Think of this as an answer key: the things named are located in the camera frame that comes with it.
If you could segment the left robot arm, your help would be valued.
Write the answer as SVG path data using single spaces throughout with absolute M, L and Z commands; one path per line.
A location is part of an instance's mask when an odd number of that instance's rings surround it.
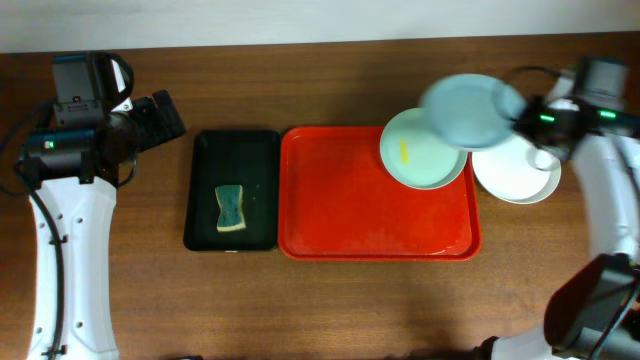
M 88 124 L 36 128 L 15 166 L 36 231 L 31 359 L 117 359 L 109 295 L 109 240 L 119 166 L 184 135 L 161 90 Z

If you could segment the pale green plate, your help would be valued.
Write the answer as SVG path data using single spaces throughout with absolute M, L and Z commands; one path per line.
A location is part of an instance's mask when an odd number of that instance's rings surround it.
M 385 169 L 397 182 L 418 190 L 435 190 L 453 182 L 468 157 L 431 132 L 421 108 L 405 110 L 387 123 L 379 152 Z

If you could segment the green and yellow sponge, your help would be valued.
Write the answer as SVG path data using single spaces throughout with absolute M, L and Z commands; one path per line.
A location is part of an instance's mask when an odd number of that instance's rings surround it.
M 243 212 L 243 187 L 241 185 L 222 185 L 215 188 L 219 207 L 216 224 L 218 232 L 240 231 L 246 228 Z

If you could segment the light blue plate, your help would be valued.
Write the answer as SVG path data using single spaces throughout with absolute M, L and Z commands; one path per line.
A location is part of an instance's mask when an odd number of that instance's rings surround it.
M 465 151 L 497 146 L 512 135 L 525 99 L 503 81 L 481 74 L 440 79 L 421 96 L 426 126 L 444 143 Z

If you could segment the white plate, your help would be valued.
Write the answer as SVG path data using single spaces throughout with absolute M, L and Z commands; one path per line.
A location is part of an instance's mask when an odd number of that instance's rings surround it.
M 562 168 L 551 153 L 513 135 L 505 142 L 471 155 L 476 179 L 503 201 L 528 205 L 549 197 L 557 188 Z

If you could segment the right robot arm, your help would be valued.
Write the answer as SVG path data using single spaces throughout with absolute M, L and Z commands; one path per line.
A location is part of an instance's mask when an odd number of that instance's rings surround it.
M 511 115 L 513 130 L 572 163 L 585 199 L 591 261 L 549 301 L 541 326 L 493 337 L 477 359 L 636 359 L 639 356 L 639 118 L 620 97 L 541 97 Z

